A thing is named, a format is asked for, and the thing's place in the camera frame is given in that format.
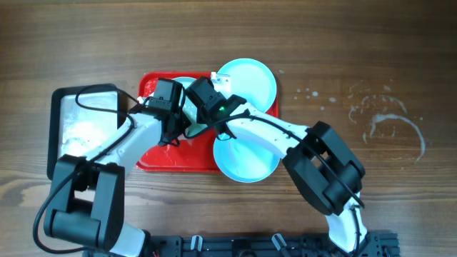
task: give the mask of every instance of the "white plate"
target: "white plate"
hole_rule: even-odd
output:
[[[218,71],[231,79],[231,93],[245,98],[259,111],[266,112],[276,98],[276,80],[265,64],[254,59],[236,59]]]

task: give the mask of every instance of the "wooden table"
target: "wooden table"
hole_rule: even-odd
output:
[[[9,2],[0,5],[1,256],[46,256],[31,225],[49,192],[55,89],[109,82],[136,95],[146,72],[217,71],[241,57],[275,73],[282,119],[325,121],[359,157],[369,230],[398,233],[403,256],[457,255],[456,1]],[[389,117],[400,119],[381,121]],[[155,235],[328,229],[283,166],[253,184],[135,170],[126,220]]]

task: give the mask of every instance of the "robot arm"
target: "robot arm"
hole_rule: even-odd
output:
[[[128,173],[149,148],[171,143],[190,125],[179,108],[181,90],[182,86],[175,81],[159,80],[148,105],[137,105],[130,110],[134,118],[132,132],[90,166],[86,166],[87,160],[124,134],[130,121],[86,157],[65,155],[59,159],[51,191],[78,168],[83,166],[85,172],[71,179],[49,204],[44,221],[47,236],[120,256],[150,256],[150,234],[124,223],[125,172]],[[333,129],[321,122],[313,128],[289,124],[261,113],[241,97],[225,99],[214,91],[207,78],[194,82],[186,94],[199,110],[199,123],[214,126],[219,133],[253,141],[283,159],[301,195],[326,215],[329,237],[343,252],[352,252],[358,239],[362,242],[367,231],[358,209],[357,219],[351,215],[356,200],[325,166],[315,167],[311,162],[313,153],[327,152],[326,163],[359,194],[365,171]],[[88,188],[96,192],[94,202],[74,197],[75,190]],[[356,235],[356,223],[360,237]]]

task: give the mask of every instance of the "red tray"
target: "red tray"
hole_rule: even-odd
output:
[[[174,79],[188,76],[195,79],[201,76],[210,77],[210,72],[180,72],[158,71],[146,74],[139,87],[139,96],[149,96],[156,89],[157,79]],[[278,99],[267,111],[268,114],[278,117]],[[148,172],[175,171],[175,172],[220,172],[213,157],[213,145],[216,139],[214,131],[208,131],[195,139],[180,140],[181,145],[154,147],[149,149],[136,165]]]

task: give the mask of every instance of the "black bracket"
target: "black bracket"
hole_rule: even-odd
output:
[[[326,163],[354,193],[362,189],[365,169],[328,124],[319,121],[306,132],[303,143],[287,150],[283,164],[298,191],[314,208],[324,215],[340,215],[351,195],[324,165],[314,166],[314,156],[307,147],[319,155],[326,152]]]
[[[183,90],[183,85],[177,81],[158,79],[154,96],[147,97],[145,104],[137,104],[129,110],[130,114],[149,114],[162,121],[159,146],[172,143],[191,125],[179,101]]]
[[[51,191],[68,175],[81,169],[49,204],[47,236],[109,251],[124,223],[124,167],[115,163],[87,165],[85,157],[63,155],[56,163]],[[94,201],[76,198],[74,191],[95,188]]]
[[[211,79],[205,76],[194,81],[186,89],[186,95],[197,108],[197,123],[208,126],[229,117],[241,104],[246,103],[246,99],[237,95],[226,99],[214,89]],[[225,123],[216,125],[215,129],[217,134],[227,133],[230,137],[235,137]]]

